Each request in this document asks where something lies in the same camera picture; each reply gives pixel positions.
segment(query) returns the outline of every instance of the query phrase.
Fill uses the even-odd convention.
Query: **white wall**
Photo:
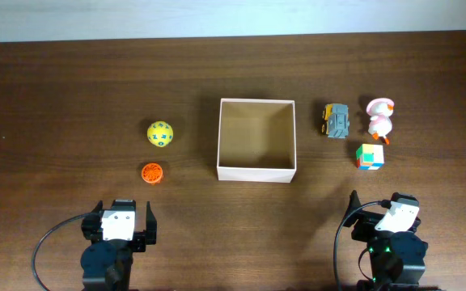
[[[466,29],[466,0],[0,0],[0,41]]]

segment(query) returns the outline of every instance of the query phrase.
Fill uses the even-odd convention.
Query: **gray toy vehicle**
[[[328,137],[345,138],[348,136],[349,128],[348,106],[327,104],[324,107],[321,133],[328,135]]]

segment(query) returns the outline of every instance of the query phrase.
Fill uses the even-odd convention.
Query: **green square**
[[[362,154],[362,160],[364,162],[373,162],[373,154]]]
[[[362,154],[362,145],[359,147],[359,149],[357,150],[357,152],[355,153],[355,156],[357,157],[356,159],[359,159],[359,157],[361,156]]]

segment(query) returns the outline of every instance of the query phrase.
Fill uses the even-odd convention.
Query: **pink and white toy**
[[[395,103],[388,98],[373,99],[366,107],[366,113],[370,117],[370,128],[368,133],[378,140],[380,137],[384,139],[386,145],[389,145],[389,139],[386,137],[392,131],[392,121],[389,116],[393,114]]]

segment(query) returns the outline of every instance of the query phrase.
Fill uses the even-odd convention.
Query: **yellow ball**
[[[167,146],[174,137],[172,126],[164,121],[156,121],[146,131],[149,141],[154,146]]]

